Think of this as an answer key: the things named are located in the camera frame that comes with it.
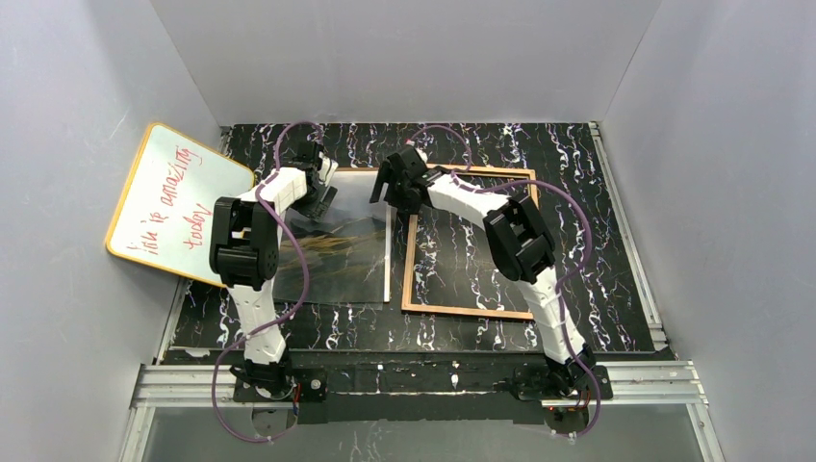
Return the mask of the wooden picture frame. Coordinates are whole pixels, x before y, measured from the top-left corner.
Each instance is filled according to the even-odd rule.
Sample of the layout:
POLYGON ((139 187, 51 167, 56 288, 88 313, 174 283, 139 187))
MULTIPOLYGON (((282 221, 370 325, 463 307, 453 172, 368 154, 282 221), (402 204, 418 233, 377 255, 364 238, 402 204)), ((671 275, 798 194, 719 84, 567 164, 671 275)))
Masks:
POLYGON ((408 218, 404 313, 532 321, 515 284, 491 261, 485 233, 448 212, 408 218))

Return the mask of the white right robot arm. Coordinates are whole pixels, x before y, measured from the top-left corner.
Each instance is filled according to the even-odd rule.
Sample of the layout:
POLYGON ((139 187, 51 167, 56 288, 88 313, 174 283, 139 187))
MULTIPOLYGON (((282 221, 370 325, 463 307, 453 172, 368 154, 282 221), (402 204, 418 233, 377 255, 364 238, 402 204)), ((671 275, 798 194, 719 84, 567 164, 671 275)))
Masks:
POLYGON ((383 200, 410 215, 423 207, 449 212, 482 229, 498 271, 527 303, 552 380, 574 389, 590 377, 591 349, 562 296, 564 281, 554 269, 555 239, 529 194, 507 194, 513 186, 480 188, 452 169, 430 167, 419 149, 407 146, 382 162, 370 200, 383 200))

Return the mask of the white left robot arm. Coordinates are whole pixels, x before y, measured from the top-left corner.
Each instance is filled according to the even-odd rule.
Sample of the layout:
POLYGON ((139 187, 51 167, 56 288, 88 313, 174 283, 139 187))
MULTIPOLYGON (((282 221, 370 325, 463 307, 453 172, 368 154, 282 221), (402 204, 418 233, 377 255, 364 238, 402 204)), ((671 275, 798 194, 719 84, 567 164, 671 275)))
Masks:
POLYGON ((209 263, 236 305, 243 333, 244 362, 231 372, 273 393, 289 383, 272 295, 281 239, 293 234, 281 222, 289 210, 321 221, 337 192, 331 185, 337 168, 321 143, 304 142, 268 180, 214 206, 209 263))

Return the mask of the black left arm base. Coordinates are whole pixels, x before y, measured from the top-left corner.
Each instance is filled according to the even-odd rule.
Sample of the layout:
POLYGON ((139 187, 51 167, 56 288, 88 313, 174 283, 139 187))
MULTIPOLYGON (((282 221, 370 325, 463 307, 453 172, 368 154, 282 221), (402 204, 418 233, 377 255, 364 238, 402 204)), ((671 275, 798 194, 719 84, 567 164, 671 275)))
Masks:
POLYGON ((327 395, 325 369, 296 368, 290 363, 233 365, 235 402, 323 402, 327 395))

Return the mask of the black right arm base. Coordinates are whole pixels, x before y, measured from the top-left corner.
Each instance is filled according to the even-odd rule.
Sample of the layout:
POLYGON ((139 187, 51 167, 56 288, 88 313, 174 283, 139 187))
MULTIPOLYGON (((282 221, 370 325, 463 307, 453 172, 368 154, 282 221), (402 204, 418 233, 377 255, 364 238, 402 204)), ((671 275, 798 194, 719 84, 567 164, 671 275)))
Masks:
POLYGON ((548 365, 522 365, 513 370, 509 391, 521 401, 555 401, 544 405, 546 422, 562 432, 586 427, 592 420, 591 407, 614 397, 608 370, 603 366, 584 370, 569 365, 556 371, 548 365))

